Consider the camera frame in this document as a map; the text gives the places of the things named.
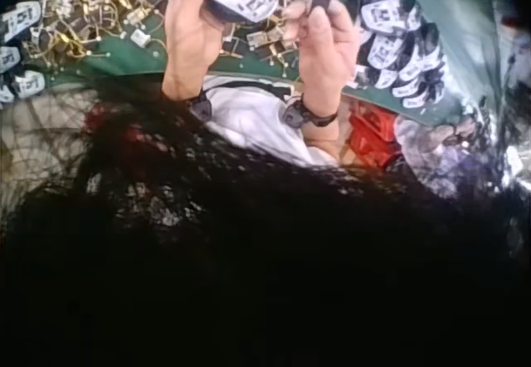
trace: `wrist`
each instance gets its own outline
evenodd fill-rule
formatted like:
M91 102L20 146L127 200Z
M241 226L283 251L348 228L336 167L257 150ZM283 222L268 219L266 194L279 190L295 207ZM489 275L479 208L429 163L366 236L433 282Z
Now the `wrist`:
M323 91L305 86L303 92L304 106L319 117L331 116L338 112L341 90Z
M195 73L193 75L178 75L170 70L164 73L162 92L175 101L187 100L199 96L205 75Z

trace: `left hand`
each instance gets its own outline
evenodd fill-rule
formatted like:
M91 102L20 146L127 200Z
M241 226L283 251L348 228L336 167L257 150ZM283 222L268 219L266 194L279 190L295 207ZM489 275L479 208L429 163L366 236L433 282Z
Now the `left hand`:
M199 95L208 67L222 48L223 25L204 0L169 0L165 17L168 64L163 93L172 100Z
M319 116L336 113L341 90L353 78L359 49L359 30L347 8L331 0L327 11L317 7L307 15L306 3L297 0L283 16L289 20L285 39L299 40L304 104Z

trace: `person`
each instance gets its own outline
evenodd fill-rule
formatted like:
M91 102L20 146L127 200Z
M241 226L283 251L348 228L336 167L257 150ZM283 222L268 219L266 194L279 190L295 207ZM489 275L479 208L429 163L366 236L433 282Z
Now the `person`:
M520 360L529 266L506 237L529 221L511 191L448 203L297 164L203 124L188 96L114 79L82 153L3 219L4 364Z
M212 103L209 125L240 146L268 149L302 164L335 164L339 156L337 120L317 127L311 122L294 130L283 120L285 101L255 86L228 87L242 78L207 76L222 48L223 25L202 8L203 0L170 0L166 14L168 66L163 92L171 100L199 96L203 89ZM347 8L332 0L306 14L301 0L284 12L285 39L300 43L299 71L304 85L304 107L326 118L338 112L341 91L354 74L358 31ZM286 90L285 84L274 84Z

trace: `wristwatch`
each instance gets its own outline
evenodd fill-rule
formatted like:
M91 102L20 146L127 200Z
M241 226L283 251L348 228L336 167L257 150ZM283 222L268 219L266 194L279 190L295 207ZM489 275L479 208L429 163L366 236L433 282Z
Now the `wristwatch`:
M203 122L208 122L212 119L212 103L207 97L207 93L202 88L198 97L193 97L186 101L187 107L190 111Z
M293 129L300 129L302 125L311 122L318 128L324 128L336 120L338 113L329 116L318 116L304 105L304 95L286 108L282 120Z

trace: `hand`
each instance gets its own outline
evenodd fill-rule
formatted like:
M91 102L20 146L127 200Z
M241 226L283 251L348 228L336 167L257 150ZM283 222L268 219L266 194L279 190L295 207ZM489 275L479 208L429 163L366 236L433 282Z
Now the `hand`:
M347 8L331 0L328 11L316 7L309 16L298 0L284 10L285 39L299 40L299 73L304 104L314 114L328 116L339 107L341 90L353 78L359 50L359 31Z
M172 100L199 95L208 67L222 48L223 25L202 8L203 1L169 0L163 93Z

